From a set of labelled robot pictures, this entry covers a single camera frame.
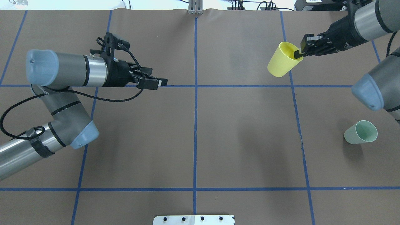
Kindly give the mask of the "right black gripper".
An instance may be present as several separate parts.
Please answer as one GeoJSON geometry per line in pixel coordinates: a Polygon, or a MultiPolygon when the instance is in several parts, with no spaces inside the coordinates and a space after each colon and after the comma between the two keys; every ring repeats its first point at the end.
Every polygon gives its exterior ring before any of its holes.
{"type": "Polygon", "coordinates": [[[349,50],[360,45],[360,35],[352,16],[345,16],[332,23],[328,30],[318,34],[305,34],[300,49],[294,51],[294,59],[315,55],[322,56],[349,50]]]}

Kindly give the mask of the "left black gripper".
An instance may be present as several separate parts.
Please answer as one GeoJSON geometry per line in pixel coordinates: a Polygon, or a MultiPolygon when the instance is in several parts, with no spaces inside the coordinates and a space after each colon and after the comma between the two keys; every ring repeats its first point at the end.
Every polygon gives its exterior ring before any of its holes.
{"type": "Polygon", "coordinates": [[[128,83],[136,83],[138,89],[157,90],[168,84],[166,78],[150,78],[152,68],[142,67],[124,60],[107,62],[106,87],[125,87],[128,83]]]}

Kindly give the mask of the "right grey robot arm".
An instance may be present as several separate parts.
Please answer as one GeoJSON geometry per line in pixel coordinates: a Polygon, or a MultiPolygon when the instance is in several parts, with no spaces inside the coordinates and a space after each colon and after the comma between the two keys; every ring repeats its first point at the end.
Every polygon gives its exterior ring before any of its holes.
{"type": "Polygon", "coordinates": [[[334,54],[381,37],[390,37],[385,54],[378,55],[379,63],[367,72],[351,92],[365,107],[372,111],[384,110],[399,123],[399,48],[393,40],[399,35],[398,0],[348,0],[347,15],[317,35],[305,34],[299,50],[291,50],[294,59],[308,56],[334,54]]]}

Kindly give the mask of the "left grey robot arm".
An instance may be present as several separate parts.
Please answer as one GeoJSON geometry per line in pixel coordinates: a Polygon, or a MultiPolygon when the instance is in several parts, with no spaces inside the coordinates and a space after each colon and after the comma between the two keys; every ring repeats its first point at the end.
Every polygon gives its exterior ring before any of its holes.
{"type": "Polygon", "coordinates": [[[139,89],[157,90],[168,80],[156,78],[152,69],[140,67],[114,58],[113,50],[91,50],[90,55],[29,50],[26,54],[26,77],[33,97],[11,106],[1,116],[1,131],[12,139],[1,145],[1,180],[51,157],[60,149],[85,146],[99,136],[92,117],[87,113],[78,95],[77,87],[125,87],[136,84],[139,89]],[[19,135],[4,129],[4,119],[12,109],[39,98],[53,120],[32,127],[19,135]]]}

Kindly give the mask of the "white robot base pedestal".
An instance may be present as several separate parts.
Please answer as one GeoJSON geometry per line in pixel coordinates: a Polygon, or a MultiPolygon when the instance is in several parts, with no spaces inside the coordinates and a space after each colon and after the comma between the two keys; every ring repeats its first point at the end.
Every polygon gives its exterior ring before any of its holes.
{"type": "Polygon", "coordinates": [[[234,215],[161,215],[153,225],[234,225],[234,215]]]}

